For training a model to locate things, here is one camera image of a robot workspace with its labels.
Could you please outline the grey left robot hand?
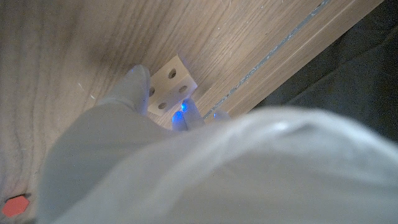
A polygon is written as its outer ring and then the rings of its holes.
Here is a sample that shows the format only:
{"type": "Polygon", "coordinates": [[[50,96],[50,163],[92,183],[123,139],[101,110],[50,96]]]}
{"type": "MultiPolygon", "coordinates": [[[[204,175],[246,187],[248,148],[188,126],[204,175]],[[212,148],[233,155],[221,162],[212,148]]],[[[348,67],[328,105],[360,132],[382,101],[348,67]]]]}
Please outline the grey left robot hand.
{"type": "Polygon", "coordinates": [[[205,124],[185,100],[146,116],[137,65],[59,137],[38,223],[396,223],[397,145],[320,110],[266,108],[205,124]]]}

